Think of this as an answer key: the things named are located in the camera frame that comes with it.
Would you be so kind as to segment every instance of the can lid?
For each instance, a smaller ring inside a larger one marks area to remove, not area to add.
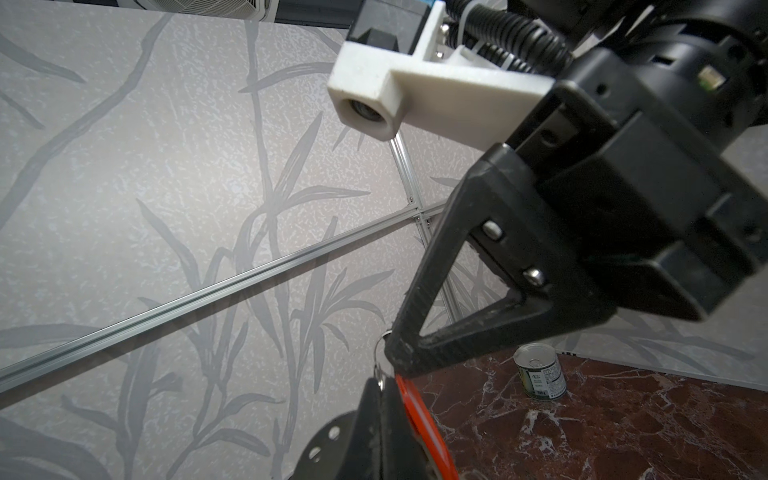
[[[517,366],[524,369],[543,369],[557,361],[558,354],[546,343],[529,343],[520,346],[513,358]]]

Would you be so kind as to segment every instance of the screw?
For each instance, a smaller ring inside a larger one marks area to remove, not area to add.
[[[531,285],[539,288],[547,283],[547,279],[544,277],[544,273],[538,268],[532,266],[523,272],[523,276]]]
[[[451,30],[451,26],[447,23],[440,25],[440,34],[438,42],[445,45],[445,41],[448,39],[448,32]]]
[[[497,241],[498,239],[502,238],[502,235],[504,235],[502,228],[493,220],[488,220],[482,224],[482,231],[488,235],[488,238],[494,241]]]

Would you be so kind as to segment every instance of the can label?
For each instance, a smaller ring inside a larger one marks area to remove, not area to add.
[[[558,362],[543,369],[519,367],[525,391],[536,399],[554,400],[565,393],[565,377]]]

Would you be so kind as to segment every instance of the tin can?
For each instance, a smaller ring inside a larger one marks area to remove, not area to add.
[[[545,343],[529,343],[518,348],[514,359],[529,397],[548,401],[565,394],[565,377],[554,348]]]

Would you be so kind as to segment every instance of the white cable tie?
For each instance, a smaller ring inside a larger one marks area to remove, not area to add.
[[[504,60],[504,63],[501,64],[500,69],[506,70],[509,68],[509,65],[512,65],[512,62],[515,61],[515,56],[513,54],[507,55],[507,58]]]
[[[464,7],[464,11],[462,12],[462,17],[458,20],[458,35],[456,37],[456,47],[458,47],[459,45],[464,45],[464,27],[467,23],[467,17],[469,16],[469,12],[477,5],[485,6],[485,3],[483,2],[483,0],[472,0],[467,4],[466,7]]]

